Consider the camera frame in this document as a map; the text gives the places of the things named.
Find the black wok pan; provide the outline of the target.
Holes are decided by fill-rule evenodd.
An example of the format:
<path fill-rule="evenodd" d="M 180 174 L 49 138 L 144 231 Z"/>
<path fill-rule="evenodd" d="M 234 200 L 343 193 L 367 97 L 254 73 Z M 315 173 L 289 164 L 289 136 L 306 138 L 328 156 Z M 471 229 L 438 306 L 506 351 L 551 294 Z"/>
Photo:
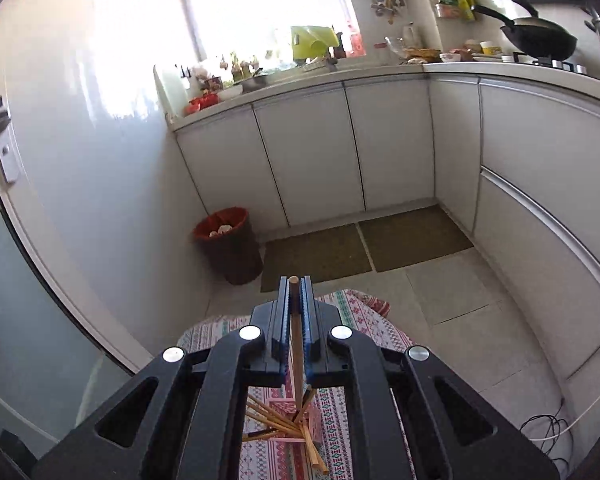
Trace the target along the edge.
<path fill-rule="evenodd" d="M 474 4 L 474 13 L 495 18 L 503 23 L 500 31 L 522 53 L 534 58 L 551 58 L 555 61 L 565 61 L 573 55 L 577 47 L 577 38 L 567 32 L 562 26 L 539 17 L 538 10 L 526 0 L 512 0 L 529 15 L 522 18 L 508 18 L 498 11 Z"/>

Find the olive floor mat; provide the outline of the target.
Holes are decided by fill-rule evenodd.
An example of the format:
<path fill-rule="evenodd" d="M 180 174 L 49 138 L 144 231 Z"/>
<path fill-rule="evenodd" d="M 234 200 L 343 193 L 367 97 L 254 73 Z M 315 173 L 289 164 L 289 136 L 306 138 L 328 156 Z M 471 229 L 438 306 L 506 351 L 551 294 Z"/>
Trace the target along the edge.
<path fill-rule="evenodd" d="M 282 276 L 309 275 L 321 283 L 371 270 L 356 226 L 337 226 L 267 242 L 260 292 L 275 292 Z"/>
<path fill-rule="evenodd" d="M 377 272 L 445 257 L 472 243 L 440 206 L 430 206 L 360 223 Z"/>

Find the green dish rack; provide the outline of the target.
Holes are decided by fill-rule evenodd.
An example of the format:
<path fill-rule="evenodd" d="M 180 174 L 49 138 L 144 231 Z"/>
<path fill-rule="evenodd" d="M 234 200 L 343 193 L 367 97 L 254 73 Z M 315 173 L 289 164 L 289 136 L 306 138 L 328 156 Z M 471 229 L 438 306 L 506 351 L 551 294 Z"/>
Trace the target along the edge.
<path fill-rule="evenodd" d="M 336 32 L 328 26 L 292 26 L 291 52 L 294 60 L 320 58 L 339 46 Z"/>

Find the left olive floor mat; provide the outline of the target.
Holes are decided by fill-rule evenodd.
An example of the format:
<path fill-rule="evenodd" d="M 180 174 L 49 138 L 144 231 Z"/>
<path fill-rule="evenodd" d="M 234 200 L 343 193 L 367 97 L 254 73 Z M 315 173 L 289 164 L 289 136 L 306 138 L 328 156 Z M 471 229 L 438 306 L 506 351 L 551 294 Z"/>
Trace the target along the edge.
<path fill-rule="evenodd" d="M 321 283 L 371 270 L 356 226 L 337 226 L 267 242 L 260 292 L 275 292 L 282 276 L 309 275 Z"/>

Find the right olive floor mat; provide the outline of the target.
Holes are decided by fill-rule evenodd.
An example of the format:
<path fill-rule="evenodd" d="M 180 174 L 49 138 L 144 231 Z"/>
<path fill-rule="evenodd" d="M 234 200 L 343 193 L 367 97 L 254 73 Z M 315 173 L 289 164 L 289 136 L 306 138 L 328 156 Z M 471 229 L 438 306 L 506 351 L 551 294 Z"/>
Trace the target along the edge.
<path fill-rule="evenodd" d="M 445 257 L 472 243 L 440 206 L 430 206 L 360 223 L 377 272 Z"/>

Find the red lined trash bin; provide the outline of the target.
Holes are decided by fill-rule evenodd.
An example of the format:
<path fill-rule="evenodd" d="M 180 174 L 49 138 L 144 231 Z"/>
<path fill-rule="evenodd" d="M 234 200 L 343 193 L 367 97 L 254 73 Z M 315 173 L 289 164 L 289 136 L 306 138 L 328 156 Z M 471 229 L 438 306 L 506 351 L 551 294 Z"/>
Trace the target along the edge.
<path fill-rule="evenodd" d="M 194 227 L 192 237 L 212 270 L 227 283 L 245 285 L 262 273 L 260 249 L 246 208 L 215 211 Z"/>

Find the pink perforated utensil holder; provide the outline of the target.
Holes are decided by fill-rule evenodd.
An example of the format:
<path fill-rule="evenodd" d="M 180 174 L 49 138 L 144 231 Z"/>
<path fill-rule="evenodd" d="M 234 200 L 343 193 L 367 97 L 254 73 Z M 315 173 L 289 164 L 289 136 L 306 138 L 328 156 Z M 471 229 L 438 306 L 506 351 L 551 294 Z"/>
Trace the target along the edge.
<path fill-rule="evenodd" d="M 304 414 L 304 421 L 298 423 L 299 431 L 296 434 L 283 434 L 282 432 L 276 432 L 272 437 L 273 441 L 278 442 L 290 442 L 290 443 L 304 443 L 306 433 L 303 428 L 309 433 L 316 446 L 320 446 L 323 443 L 322 434 L 322 418 L 318 411 L 308 411 Z"/>

